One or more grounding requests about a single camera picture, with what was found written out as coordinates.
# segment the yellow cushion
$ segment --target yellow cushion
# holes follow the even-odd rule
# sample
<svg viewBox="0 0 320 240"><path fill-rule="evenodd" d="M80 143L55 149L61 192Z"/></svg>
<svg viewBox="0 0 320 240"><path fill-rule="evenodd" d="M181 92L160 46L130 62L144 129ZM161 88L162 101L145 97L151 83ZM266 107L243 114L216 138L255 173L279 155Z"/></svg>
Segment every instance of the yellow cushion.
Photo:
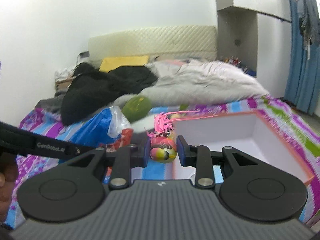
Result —
<svg viewBox="0 0 320 240"><path fill-rule="evenodd" d="M148 63L149 56L106 57L100 65L100 71L109 72L120 66L142 66Z"/></svg>

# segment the logo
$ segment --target logo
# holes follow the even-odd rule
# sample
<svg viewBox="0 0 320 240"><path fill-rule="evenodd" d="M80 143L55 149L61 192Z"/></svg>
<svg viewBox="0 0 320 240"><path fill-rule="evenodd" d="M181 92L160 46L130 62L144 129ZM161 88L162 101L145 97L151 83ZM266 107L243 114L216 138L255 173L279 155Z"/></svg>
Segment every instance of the logo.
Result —
<svg viewBox="0 0 320 240"><path fill-rule="evenodd" d="M55 147L55 146L52 146L50 144L42 144L42 143L37 143L37 147L38 148L41 148L41 149L46 149L46 150L51 150L51 151L55 151L55 152L63 152L64 153L64 150L65 148L60 148L60 147Z"/></svg>
<svg viewBox="0 0 320 240"><path fill-rule="evenodd" d="M164 186L166 183L164 182L164 181L161 181L161 182L159 182L159 183L157 183L159 186Z"/></svg>

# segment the striped bedsheet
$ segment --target striped bedsheet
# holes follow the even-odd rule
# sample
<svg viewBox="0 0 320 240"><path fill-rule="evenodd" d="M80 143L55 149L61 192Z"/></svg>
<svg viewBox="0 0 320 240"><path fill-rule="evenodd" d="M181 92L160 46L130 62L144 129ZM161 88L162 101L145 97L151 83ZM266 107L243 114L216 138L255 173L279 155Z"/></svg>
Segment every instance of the striped bedsheet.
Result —
<svg viewBox="0 0 320 240"><path fill-rule="evenodd" d="M308 186L307 204L300 216L304 223L309 221L315 215L319 215L320 208L320 136L316 134L301 117L296 115L292 109L279 99L270 96L263 98L249 98L228 104L215 106L186 106L177 107L155 107L150 113L171 112L179 110L197 110L204 114L217 113L236 113L257 109L260 114L277 130L277 132L289 142L304 159L310 169L314 172L315 178ZM35 109L28 114L21 122L20 127L38 134L61 140L69 140L70 137L81 127L81 123L64 127L59 115L45 112L42 109ZM189 176L179 174L175 163L163 164L149 161L146 168L132 169L132 178L134 179L172 179ZM31 176L41 173L57 165L58 160L28 156L27 158L19 156L17 158L19 166L19 178L16 182L16 188L13 193L13 200L9 210L6 223L13 228L20 225L23 221L23 215L16 201L17 188ZM222 181L219 167L215 167L215 176L217 182Z"/></svg>

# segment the headboard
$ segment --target headboard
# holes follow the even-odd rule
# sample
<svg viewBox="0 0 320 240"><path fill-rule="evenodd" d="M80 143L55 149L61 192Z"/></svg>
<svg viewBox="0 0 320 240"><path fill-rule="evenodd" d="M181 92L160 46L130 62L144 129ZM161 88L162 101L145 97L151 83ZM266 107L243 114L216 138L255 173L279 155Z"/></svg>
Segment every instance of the headboard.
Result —
<svg viewBox="0 0 320 240"><path fill-rule="evenodd" d="M152 27L105 34L89 39L91 62L105 57L159 55L204 57L217 56L215 26L183 25Z"/></svg>

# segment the human hand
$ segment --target human hand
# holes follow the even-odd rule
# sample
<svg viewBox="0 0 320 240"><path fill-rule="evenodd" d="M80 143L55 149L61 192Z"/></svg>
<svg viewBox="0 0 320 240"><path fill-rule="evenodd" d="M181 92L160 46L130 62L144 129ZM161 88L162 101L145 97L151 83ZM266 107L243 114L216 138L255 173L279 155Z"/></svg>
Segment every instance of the human hand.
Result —
<svg viewBox="0 0 320 240"><path fill-rule="evenodd" d="M18 175L15 156L2 153L0 159L0 222L4 222L7 219L12 192Z"/></svg>

